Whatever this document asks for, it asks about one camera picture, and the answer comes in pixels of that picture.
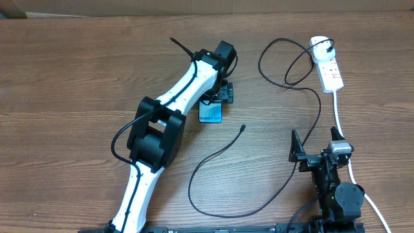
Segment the white power strip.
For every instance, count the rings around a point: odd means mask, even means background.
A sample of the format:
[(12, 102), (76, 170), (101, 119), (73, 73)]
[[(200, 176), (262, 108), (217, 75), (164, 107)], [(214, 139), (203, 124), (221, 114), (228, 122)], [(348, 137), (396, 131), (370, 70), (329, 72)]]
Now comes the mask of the white power strip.
[(343, 80), (336, 57), (323, 63), (315, 63), (315, 65), (324, 93), (333, 93), (343, 87)]

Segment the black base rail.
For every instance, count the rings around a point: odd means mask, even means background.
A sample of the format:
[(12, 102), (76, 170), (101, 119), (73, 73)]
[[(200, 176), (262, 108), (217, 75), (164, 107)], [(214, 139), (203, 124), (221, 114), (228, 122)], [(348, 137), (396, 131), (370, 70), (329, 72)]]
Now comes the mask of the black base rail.
[[(96, 230), (82, 230), (79, 233), (103, 233), (104, 229)], [(222, 227), (222, 228), (211, 228), (211, 227), (199, 227), (199, 228), (167, 228), (167, 227), (144, 227), (141, 232), (143, 233), (285, 233), (287, 232), (287, 223), (278, 223), (274, 226), (267, 227)], [(316, 232), (310, 231), (305, 228), (305, 223), (293, 223), (290, 226), (289, 232)], [(327, 232), (351, 232), (351, 230), (333, 230), (329, 229)], [(356, 232), (365, 232), (363, 223), (356, 224)]]

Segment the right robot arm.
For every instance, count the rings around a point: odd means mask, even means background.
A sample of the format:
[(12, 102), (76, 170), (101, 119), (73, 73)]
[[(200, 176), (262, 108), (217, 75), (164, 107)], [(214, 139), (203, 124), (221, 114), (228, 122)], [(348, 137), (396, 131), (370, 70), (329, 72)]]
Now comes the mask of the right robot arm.
[[(365, 190), (358, 184), (341, 182), (338, 169), (348, 165), (354, 148), (331, 128), (332, 140), (318, 155), (307, 155), (296, 130), (292, 130), (289, 161), (299, 163), (300, 172), (311, 172), (316, 197), (301, 207), (289, 220), (287, 232), (364, 232), (361, 217)], [(319, 203), (319, 216), (311, 217), (302, 228), (293, 227), (295, 218), (305, 209)]]

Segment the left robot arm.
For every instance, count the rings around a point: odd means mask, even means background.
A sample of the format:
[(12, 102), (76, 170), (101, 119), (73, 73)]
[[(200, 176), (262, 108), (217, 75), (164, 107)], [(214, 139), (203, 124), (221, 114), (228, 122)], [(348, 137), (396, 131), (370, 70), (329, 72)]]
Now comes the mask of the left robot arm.
[(187, 50), (190, 66), (184, 76), (156, 99), (145, 97), (134, 119), (119, 130), (111, 142), (115, 149), (120, 135), (128, 131), (128, 158), (113, 155), (130, 166), (129, 180), (118, 213), (104, 232), (141, 232), (151, 196), (161, 173), (175, 160), (184, 134), (186, 115), (199, 107), (201, 123), (220, 123), (223, 104), (234, 101), (227, 78), (237, 65), (233, 45), (221, 41), (215, 50)]

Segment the white USB charger plug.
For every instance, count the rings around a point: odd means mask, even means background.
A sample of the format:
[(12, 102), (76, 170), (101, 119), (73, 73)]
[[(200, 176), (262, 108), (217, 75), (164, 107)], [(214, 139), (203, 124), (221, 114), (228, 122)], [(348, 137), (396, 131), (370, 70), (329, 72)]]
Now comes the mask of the white USB charger plug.
[(312, 59), (314, 63), (323, 63), (332, 60), (336, 56), (333, 41), (326, 36), (314, 36), (309, 41)]

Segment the Samsung Galaxy smartphone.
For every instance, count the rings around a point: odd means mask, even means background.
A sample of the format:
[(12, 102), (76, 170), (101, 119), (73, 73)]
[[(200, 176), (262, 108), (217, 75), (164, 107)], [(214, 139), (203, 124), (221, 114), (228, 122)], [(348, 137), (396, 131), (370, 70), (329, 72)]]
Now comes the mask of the Samsung Galaxy smartphone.
[(223, 119), (222, 103), (199, 102), (199, 122), (202, 124), (219, 124)]

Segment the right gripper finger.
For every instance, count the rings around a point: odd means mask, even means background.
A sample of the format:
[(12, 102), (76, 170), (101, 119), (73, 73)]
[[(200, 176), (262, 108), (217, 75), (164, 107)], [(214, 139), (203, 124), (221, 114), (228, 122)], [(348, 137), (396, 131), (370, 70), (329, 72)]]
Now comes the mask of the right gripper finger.
[(331, 138), (332, 138), (332, 141), (344, 140), (345, 139), (336, 127), (331, 128)]
[(305, 150), (295, 129), (291, 134), (289, 162), (298, 162), (298, 157), (305, 156)]

